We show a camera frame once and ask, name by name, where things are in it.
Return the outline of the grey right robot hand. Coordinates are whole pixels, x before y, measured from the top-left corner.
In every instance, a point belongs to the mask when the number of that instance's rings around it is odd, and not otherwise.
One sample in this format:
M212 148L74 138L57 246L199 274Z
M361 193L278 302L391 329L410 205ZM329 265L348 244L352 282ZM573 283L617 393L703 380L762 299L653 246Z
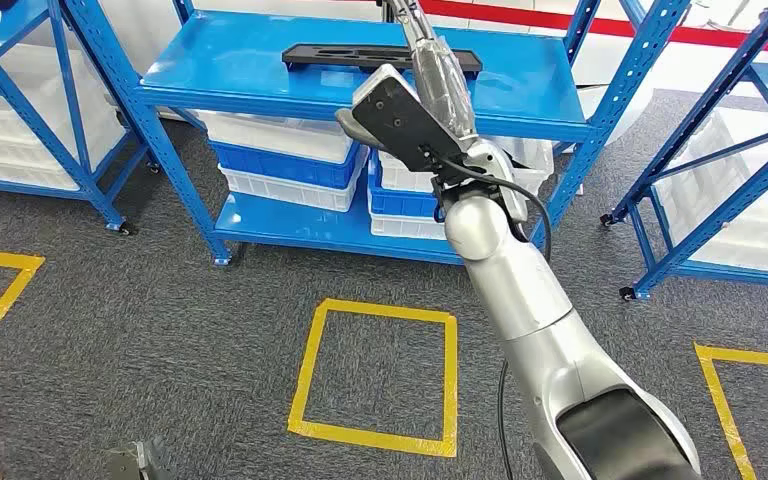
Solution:
M475 119L454 52L418 2L388 5L408 42L413 81L390 63L379 66L355 90L352 106L336 112L338 124L352 139L403 160L465 151Z

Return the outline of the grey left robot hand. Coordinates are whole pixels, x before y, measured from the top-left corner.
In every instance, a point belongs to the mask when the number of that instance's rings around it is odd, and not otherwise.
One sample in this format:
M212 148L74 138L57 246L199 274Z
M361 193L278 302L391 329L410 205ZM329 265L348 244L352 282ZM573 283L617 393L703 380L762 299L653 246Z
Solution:
M163 445L159 437L139 440L136 446L136 463L142 480L166 480L169 478L167 465L162 455Z

